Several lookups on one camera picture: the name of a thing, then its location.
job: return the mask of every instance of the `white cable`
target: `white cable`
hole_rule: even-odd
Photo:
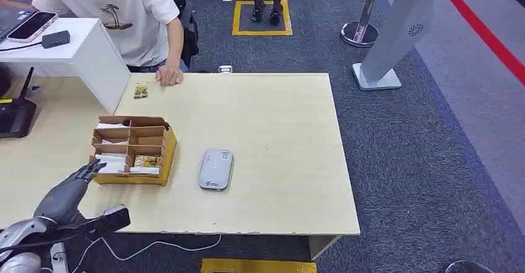
[[[88,245],[88,247],[84,250],[84,253],[82,254],[82,257],[80,258],[79,264],[77,265],[77,267],[71,273],[75,273],[78,270],[78,268],[82,264],[82,261],[85,258],[85,255],[87,254],[87,251],[91,248],[91,246],[93,246],[96,242],[98,242],[101,239],[104,242],[104,244],[106,244],[106,247],[110,250],[111,254],[113,255],[113,257],[115,257],[115,259],[117,259],[119,261],[128,261],[128,260],[136,257],[137,255],[141,254],[142,252],[144,252],[145,250],[147,250],[148,248],[150,248],[151,246],[153,246],[155,244],[163,244],[163,245],[167,245],[167,246],[174,246],[174,247],[177,247],[177,248],[185,250],[185,251],[200,251],[200,250],[209,249],[209,248],[217,246],[220,243],[220,241],[222,239],[222,235],[219,234],[219,239],[214,244],[209,245],[209,246],[205,246],[205,247],[200,247],[200,248],[185,248],[185,247],[182,247],[180,245],[173,244],[173,243],[167,243],[167,242],[164,242],[164,241],[155,241],[155,242],[151,243],[150,245],[146,246],[145,248],[142,248],[141,250],[137,251],[136,253],[134,253],[134,254],[126,257],[126,258],[121,258],[121,257],[117,256],[115,254],[115,252],[113,251],[113,248],[111,248],[111,246],[108,244],[108,242],[106,242],[106,239],[101,237],[101,238],[96,239],[95,241],[91,242],[91,244]]]
[[[89,244],[87,246],[87,248],[84,250],[84,253],[82,253],[82,256],[80,257],[80,261],[79,261],[79,264],[75,267],[75,269],[73,271],[71,271],[71,273],[75,273],[77,272],[77,270],[79,269],[80,267],[80,264],[82,264],[82,261],[84,260],[85,258],[85,254],[87,254],[87,251],[91,248],[91,246],[93,246],[96,242],[98,242],[100,239],[102,238],[99,238],[99,239],[96,239],[95,241],[91,242],[91,244]]]

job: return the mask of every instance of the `red stripe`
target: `red stripe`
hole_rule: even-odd
[[[505,47],[493,32],[477,17],[463,0],[450,0],[502,63],[525,85],[525,66]]]

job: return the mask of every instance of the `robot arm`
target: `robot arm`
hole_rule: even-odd
[[[38,252],[79,235],[98,238],[129,225],[128,210],[119,206],[86,220],[78,210],[88,184],[105,163],[92,160],[53,187],[32,219],[21,220],[0,233],[0,273],[40,271]]]

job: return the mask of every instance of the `white t-shirt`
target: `white t-shirt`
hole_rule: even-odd
[[[130,66],[153,66],[168,56],[166,25],[177,18],[173,0],[33,0],[41,11],[102,20]]]

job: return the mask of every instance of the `black router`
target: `black router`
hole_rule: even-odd
[[[25,93],[34,69],[29,70],[18,98],[0,100],[0,138],[22,138],[29,134],[37,105],[26,100]]]

